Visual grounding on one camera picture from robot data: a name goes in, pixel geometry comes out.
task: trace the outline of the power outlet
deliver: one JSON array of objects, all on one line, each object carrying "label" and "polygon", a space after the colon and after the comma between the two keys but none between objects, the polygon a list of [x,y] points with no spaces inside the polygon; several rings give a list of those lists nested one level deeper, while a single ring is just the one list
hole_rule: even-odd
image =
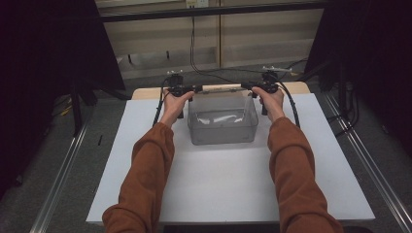
[{"label": "power outlet", "polygon": [[197,0],[197,7],[198,8],[209,7],[209,0]]},{"label": "power outlet", "polygon": [[197,0],[186,0],[186,8],[197,8]]}]

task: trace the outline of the hand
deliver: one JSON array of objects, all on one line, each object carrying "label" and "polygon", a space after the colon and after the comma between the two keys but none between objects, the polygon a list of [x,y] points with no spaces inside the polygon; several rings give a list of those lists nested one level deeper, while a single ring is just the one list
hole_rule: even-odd
[{"label": "hand", "polygon": [[172,124],[176,122],[179,114],[182,112],[183,107],[187,100],[193,97],[194,92],[190,91],[181,97],[176,97],[168,90],[163,91],[164,94],[164,112],[160,119],[160,122],[172,127]]},{"label": "hand", "polygon": [[267,110],[267,116],[270,121],[275,122],[276,119],[284,117],[285,113],[283,112],[283,99],[284,93],[281,88],[278,89],[273,94],[269,94],[259,87],[252,87],[252,91],[256,93],[260,99],[263,101],[264,107]]}]

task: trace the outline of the metal rail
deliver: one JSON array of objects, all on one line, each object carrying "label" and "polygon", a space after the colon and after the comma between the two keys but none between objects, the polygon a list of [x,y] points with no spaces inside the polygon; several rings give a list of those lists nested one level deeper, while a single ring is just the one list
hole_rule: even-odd
[{"label": "metal rail", "polygon": [[[325,95],[325,99],[333,113],[336,116],[339,116],[339,110],[337,107],[338,103],[336,99],[328,96],[327,94]],[[350,123],[345,121],[342,117],[339,117],[338,120],[342,129],[348,130],[346,136],[348,137],[349,142],[354,147],[354,150],[357,153],[360,161],[362,162],[365,170],[375,183],[400,228],[405,233],[412,233],[412,218],[409,215],[405,205],[402,203],[400,198],[397,196],[391,185],[382,174],[381,170],[376,165],[371,154],[364,146],[357,132],[354,129],[350,129]]]},{"label": "metal rail", "polygon": [[49,227],[49,223],[52,220],[52,214],[57,206],[58,200],[60,198],[61,191],[66,183],[67,177],[73,166],[76,155],[82,144],[83,138],[85,137],[88,123],[91,120],[93,114],[93,108],[89,109],[88,115],[86,116],[86,121],[83,124],[79,134],[73,138],[72,144],[64,157],[63,164],[58,171],[58,174],[54,180],[54,183],[50,189],[48,197],[43,203],[42,209],[39,214],[37,214],[36,220],[30,230],[30,233],[45,233]]},{"label": "metal rail", "polygon": [[206,16],[234,15],[234,14],[245,14],[245,13],[315,10],[315,9],[324,9],[326,7],[339,7],[339,6],[345,6],[345,5],[347,6],[349,4],[358,3],[362,1],[363,0],[346,0],[346,1],[321,0],[321,1],[311,1],[311,2],[261,4],[261,5],[251,5],[251,6],[178,9],[178,10],[144,12],[144,13],[102,14],[100,16],[100,19],[103,22],[116,22],[116,21],[171,18],[171,17],[206,17]]}]

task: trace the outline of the wire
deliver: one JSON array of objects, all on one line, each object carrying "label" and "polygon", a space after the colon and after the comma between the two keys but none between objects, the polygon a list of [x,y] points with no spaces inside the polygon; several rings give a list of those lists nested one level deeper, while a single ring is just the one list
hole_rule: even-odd
[{"label": "wire", "polygon": [[55,104],[53,107],[55,108],[55,107],[61,105],[62,103],[66,102],[66,101],[69,101],[70,98],[71,98],[70,95],[68,95],[66,98],[64,98],[62,101],[58,102],[57,104]]},{"label": "wire", "polygon": [[[358,95],[355,93],[354,89],[352,89],[351,91],[352,92],[351,92],[350,101],[351,101],[351,108],[354,111],[354,116],[352,117],[352,119],[349,119],[349,126],[346,129],[343,129],[339,133],[335,134],[336,138],[339,137],[339,136],[342,136],[343,134],[345,134],[347,132],[349,132],[351,129],[354,129],[355,126],[357,125],[357,123],[359,122],[359,119],[360,119],[361,113],[360,113],[359,98],[358,98]],[[353,98],[354,95],[355,95],[356,108],[354,108],[354,98]]]},{"label": "wire", "polygon": [[289,100],[291,101],[291,106],[292,106],[293,116],[294,116],[294,123],[296,124],[297,127],[300,128],[299,115],[297,114],[296,105],[294,104],[293,98],[291,96],[291,93],[288,91],[288,88],[284,85],[282,81],[278,80],[276,76],[272,75],[271,72],[268,72],[268,75],[275,78],[276,82],[281,85],[283,90],[285,90],[286,94],[289,97]]},{"label": "wire", "polygon": [[51,117],[57,117],[57,116],[59,116],[59,115],[64,116],[64,115],[66,115],[66,114],[69,112],[70,109],[72,109],[72,105],[69,105],[69,106],[66,107],[64,110],[62,110],[62,111],[60,111],[60,112],[58,112],[58,113],[56,113],[56,114],[53,114]]},{"label": "wire", "polygon": [[226,81],[228,83],[236,83],[236,82],[227,80],[227,79],[225,79],[223,77],[220,77],[220,76],[217,76],[217,75],[211,75],[211,74],[203,73],[199,69],[197,69],[196,64],[194,64],[194,17],[191,18],[190,65],[191,65],[191,68],[193,68],[193,70],[199,75],[215,77],[215,78],[221,79],[223,81]]},{"label": "wire", "polygon": [[167,93],[166,96],[164,96],[164,98],[163,98],[164,85],[166,84],[166,82],[167,82],[168,80],[169,80],[168,78],[164,79],[163,83],[161,84],[160,97],[159,97],[159,99],[158,99],[157,110],[156,110],[155,116],[154,116],[154,124],[153,124],[152,126],[155,126],[155,124],[157,123],[158,117],[160,116],[161,106],[163,105],[164,99],[165,99],[166,96],[169,94],[169,93]]},{"label": "wire", "polygon": [[[308,60],[308,58],[305,57],[305,58],[303,58],[303,59],[300,59],[300,60],[298,60],[298,61],[293,62],[292,64],[290,64],[288,67],[286,67],[286,68],[284,68],[284,69],[289,70],[289,69],[292,68],[293,66],[295,66],[295,65],[297,65],[297,64],[299,64],[299,63],[301,63],[301,62],[307,61],[307,60]],[[283,76],[282,76],[281,78],[279,78],[278,80],[282,80],[282,79],[286,76],[287,73],[288,73],[288,72],[284,72]]]},{"label": "wire", "polygon": [[263,74],[264,71],[254,71],[254,70],[245,70],[245,69],[236,69],[236,68],[222,68],[222,69],[215,69],[215,70],[209,70],[209,71],[203,71],[203,72],[216,72],[216,71],[244,71],[244,72],[251,72],[251,73],[259,73]]}]

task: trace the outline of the handheld controller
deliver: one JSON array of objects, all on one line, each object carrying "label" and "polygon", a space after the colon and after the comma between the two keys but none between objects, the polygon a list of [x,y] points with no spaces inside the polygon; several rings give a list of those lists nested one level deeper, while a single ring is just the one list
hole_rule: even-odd
[{"label": "handheld controller", "polygon": [[[203,86],[202,85],[183,85],[183,77],[180,76],[179,74],[173,74],[171,77],[169,77],[168,80],[169,83],[169,88],[167,90],[173,94],[176,97],[181,97],[182,95],[194,91],[195,93],[202,91]],[[179,114],[178,118],[183,118],[183,111]]]},{"label": "handheld controller", "polygon": [[[279,86],[276,84],[277,82],[277,74],[271,72],[270,75],[267,73],[262,74],[262,82],[241,82],[240,86],[245,89],[252,90],[252,87],[257,86],[266,91],[267,93],[275,93]],[[258,96],[252,92],[252,97],[257,98]],[[263,99],[262,99],[262,107],[261,107],[261,114],[267,116],[266,107],[264,107]]]}]

